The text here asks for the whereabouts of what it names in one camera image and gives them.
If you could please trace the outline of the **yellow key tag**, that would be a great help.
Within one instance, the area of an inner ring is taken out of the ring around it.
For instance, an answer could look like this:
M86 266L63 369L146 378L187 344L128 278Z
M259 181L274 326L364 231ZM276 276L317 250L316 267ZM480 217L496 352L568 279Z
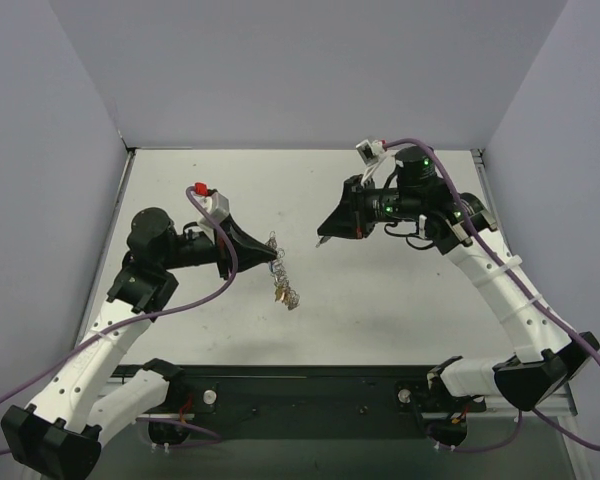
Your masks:
M275 301L276 302L285 302L289 297L289 288L286 287L277 287L275 290Z

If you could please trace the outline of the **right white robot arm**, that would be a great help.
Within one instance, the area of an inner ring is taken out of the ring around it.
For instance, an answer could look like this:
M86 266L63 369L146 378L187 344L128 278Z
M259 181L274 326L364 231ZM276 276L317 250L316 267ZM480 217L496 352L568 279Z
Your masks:
M573 340L547 308L536 306L542 296L483 203L451 186L430 148L413 145L391 154L383 142L364 140L356 149L365 170L344 181L337 207L317 230L320 240L361 240L379 223L413 224L416 237L466 276L513 348L504 360L446 360L428 372L430 391L449 398L499 395L528 412L571 380L598 349L597 339L583 332Z

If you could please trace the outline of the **black key tag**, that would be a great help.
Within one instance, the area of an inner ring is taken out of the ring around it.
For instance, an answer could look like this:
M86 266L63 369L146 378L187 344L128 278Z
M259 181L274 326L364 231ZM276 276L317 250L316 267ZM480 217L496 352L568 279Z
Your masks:
M315 245L316 248L320 248L322 245L326 244L328 241L330 240L329 236L323 236L321 237L317 244Z

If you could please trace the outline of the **metal disc keyring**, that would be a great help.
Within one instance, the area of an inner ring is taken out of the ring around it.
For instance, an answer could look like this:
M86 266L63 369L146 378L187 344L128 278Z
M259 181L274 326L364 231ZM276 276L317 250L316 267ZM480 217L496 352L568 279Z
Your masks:
M274 285L274 301L275 301L275 290L277 287L289 288L289 297L285 302L277 302L284 305L288 311L295 310L300 304L299 294L292 288L288 277L287 270L284 265L285 251L278 244L277 236L274 231L271 231L266 245L271 247L275 253L276 258L273 262L268 263L269 273L273 280Z

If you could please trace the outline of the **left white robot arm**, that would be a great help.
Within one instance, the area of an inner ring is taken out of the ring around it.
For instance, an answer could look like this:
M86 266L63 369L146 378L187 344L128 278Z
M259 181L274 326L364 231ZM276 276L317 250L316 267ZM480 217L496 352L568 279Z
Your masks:
M163 313L178 281L173 270L216 264L223 279L274 261L276 251L226 213L205 214L197 231L176 231L157 207L135 215L128 252L99 315L51 382L26 407L10 407L1 428L14 459L51 479L85 479L104 446L138 416L184 402L181 368L153 359L116 391L105 386L135 341Z

